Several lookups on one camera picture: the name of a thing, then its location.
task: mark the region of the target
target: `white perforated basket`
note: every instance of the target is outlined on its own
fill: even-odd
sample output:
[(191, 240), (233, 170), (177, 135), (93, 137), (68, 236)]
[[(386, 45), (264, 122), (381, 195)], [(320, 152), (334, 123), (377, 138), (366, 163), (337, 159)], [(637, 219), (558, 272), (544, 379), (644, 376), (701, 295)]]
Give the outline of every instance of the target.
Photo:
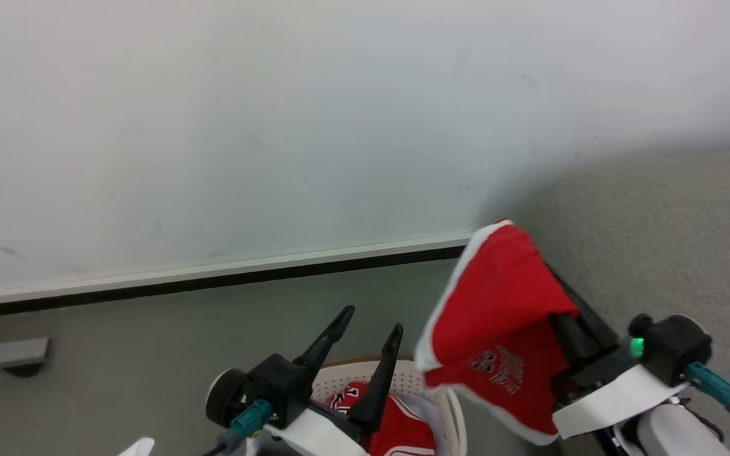
[[(317, 374), (312, 400), (325, 404), (330, 396), (341, 392), (352, 381), (368, 382), (371, 380), (379, 361), (338, 364), (323, 367)], [(444, 423), (444, 435), (449, 445), (451, 456), (466, 456), (466, 426), (458, 397), (449, 388), (428, 389), (424, 378), (415, 367), (413, 361), (400, 360), (394, 370), (394, 381), (390, 386), (394, 395), (427, 396), (441, 413)]]

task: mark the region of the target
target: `red garment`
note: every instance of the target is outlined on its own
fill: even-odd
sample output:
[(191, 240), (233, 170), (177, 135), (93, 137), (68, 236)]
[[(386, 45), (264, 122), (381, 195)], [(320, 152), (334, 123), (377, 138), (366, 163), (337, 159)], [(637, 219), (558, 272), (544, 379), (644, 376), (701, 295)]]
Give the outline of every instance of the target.
[[(353, 382), (345, 391), (331, 396), (327, 406), (343, 415), (359, 401), (367, 384)], [(371, 436), (371, 456), (431, 456), (435, 454), (435, 436), (429, 425), (396, 396), (389, 396), (382, 415), (382, 425)]]
[(510, 220), (475, 233), (418, 342), (428, 386), (454, 386), (537, 445), (558, 433), (551, 376), (568, 367), (550, 314), (577, 314)]

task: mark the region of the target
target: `green light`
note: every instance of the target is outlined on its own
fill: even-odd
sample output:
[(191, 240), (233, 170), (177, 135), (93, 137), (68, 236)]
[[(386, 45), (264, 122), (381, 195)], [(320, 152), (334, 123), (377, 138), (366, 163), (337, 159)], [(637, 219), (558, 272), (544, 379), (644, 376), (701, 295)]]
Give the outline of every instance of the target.
[(644, 340), (642, 338), (634, 338), (629, 343), (629, 352), (631, 352), (633, 358), (639, 360), (644, 355)]

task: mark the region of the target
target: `gray sofa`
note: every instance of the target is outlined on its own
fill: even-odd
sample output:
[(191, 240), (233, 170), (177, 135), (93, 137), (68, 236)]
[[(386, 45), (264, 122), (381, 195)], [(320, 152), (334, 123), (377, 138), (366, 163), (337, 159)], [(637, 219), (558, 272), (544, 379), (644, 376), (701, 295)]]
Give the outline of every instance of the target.
[[(619, 334), (641, 312), (688, 315), (714, 338), (710, 366), (730, 380), (730, 153), (588, 168), (548, 190), (521, 222)], [(730, 448), (730, 415), (689, 396)], [(560, 445), (599, 453), (592, 438)]]

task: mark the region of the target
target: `baseboard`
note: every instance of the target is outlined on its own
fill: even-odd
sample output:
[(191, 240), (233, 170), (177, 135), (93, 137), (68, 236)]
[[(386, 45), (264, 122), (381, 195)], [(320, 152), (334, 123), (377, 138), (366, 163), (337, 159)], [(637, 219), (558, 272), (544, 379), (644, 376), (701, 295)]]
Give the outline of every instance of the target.
[(46, 286), (6, 288), (0, 289), (0, 315), (216, 286), (457, 258), (471, 237), (472, 233), (426, 237), (398, 243), (313, 251)]

